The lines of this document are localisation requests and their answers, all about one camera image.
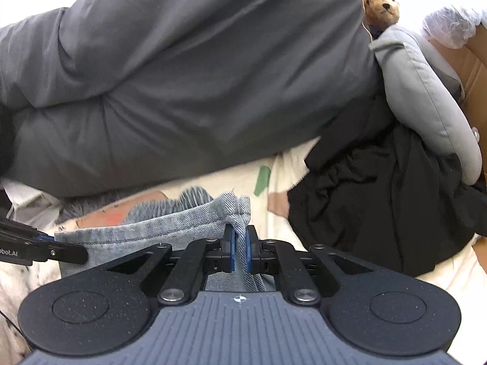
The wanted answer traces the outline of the brown teddy bear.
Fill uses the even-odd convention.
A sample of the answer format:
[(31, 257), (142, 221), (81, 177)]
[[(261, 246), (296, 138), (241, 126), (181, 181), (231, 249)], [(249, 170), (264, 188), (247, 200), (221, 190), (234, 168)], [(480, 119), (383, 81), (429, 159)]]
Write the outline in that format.
[(366, 25), (374, 40), (399, 22), (400, 5), (396, 0), (363, 0), (363, 4)]

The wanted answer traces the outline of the brown cardboard sheet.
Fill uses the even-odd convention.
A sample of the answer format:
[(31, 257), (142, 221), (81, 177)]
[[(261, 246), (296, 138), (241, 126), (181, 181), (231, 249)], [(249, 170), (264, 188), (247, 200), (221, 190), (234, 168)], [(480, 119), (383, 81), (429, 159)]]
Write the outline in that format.
[(460, 77), (465, 89), (465, 101), (461, 109), (471, 126), (480, 134), (480, 151), (483, 158), (483, 171), (486, 174), (486, 129), (487, 129), (487, 31), (483, 25), (460, 49), (450, 49), (437, 40), (430, 43), (449, 62)]

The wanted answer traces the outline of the light blue denim shorts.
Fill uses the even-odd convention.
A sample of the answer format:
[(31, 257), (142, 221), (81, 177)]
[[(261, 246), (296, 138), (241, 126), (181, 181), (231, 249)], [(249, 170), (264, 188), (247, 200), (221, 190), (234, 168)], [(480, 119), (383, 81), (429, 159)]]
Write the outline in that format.
[(211, 275), (205, 288), (225, 292), (273, 291), (273, 278), (248, 272), (245, 234), (250, 220), (249, 197), (230, 191), (212, 198), (205, 189), (191, 187), (176, 200), (150, 201), (133, 207), (121, 225), (56, 233), (56, 241), (81, 245), (88, 253), (84, 265), (61, 262), (60, 273), (64, 278), (158, 243), (183, 250), (197, 239), (221, 238), (229, 224), (236, 238), (235, 271)]

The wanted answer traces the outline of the cream cartoon bear bedsheet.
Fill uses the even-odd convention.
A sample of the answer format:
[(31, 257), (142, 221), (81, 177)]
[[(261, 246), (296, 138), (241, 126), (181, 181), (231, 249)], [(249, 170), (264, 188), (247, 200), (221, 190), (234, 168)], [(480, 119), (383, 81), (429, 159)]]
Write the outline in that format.
[[(247, 196), (251, 202), (251, 223), (262, 238), (288, 241), (300, 250), (303, 245), (277, 210), (277, 196), (296, 185), (306, 174), (304, 159), (313, 141), (298, 147), (220, 172), (189, 180), (177, 180), (150, 189), (128, 189), (92, 197), (59, 200), (37, 189), (4, 180), (1, 187), (13, 205), (8, 216), (53, 234), (80, 228), (79, 218), (113, 202), (131, 197), (137, 204), (151, 200), (176, 199), (188, 188), (200, 186), (212, 197), (228, 191)], [(423, 281), (449, 292), (461, 308), (461, 326), (449, 354), (462, 364), (486, 362), (486, 272), (483, 257), (486, 239), (475, 235), (456, 255), (422, 275)], [(1, 362), (17, 364), (30, 350), (22, 336), (8, 323), (16, 320), (22, 299), (40, 285), (58, 279), (54, 261), (20, 266), (1, 264)]]

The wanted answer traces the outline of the grey neck pillow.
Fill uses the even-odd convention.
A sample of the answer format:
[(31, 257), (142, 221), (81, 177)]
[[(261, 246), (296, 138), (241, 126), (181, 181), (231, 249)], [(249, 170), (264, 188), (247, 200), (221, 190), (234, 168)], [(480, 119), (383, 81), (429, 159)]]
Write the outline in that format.
[(394, 116), (437, 155), (457, 155), (462, 181), (473, 185), (480, 178), (482, 155), (458, 104), (465, 93), (453, 68), (425, 38), (397, 25), (384, 30), (370, 49)]

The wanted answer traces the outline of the white pillow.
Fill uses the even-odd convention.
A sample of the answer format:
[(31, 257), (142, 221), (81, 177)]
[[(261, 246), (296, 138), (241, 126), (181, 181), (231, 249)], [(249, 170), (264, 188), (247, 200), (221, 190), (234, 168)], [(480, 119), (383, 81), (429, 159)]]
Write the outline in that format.
[(428, 14), (422, 28), (440, 44), (460, 49), (476, 35), (477, 27), (486, 27), (486, 10), (447, 6)]

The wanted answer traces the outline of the black garment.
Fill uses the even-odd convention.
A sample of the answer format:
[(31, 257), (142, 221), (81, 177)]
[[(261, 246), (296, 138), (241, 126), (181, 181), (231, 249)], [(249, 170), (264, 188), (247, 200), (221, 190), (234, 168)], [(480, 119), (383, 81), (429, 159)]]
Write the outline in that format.
[(467, 185), (456, 155), (434, 154), (383, 94), (349, 103), (305, 158), (288, 220), (323, 244), (417, 277), (486, 233), (486, 185)]

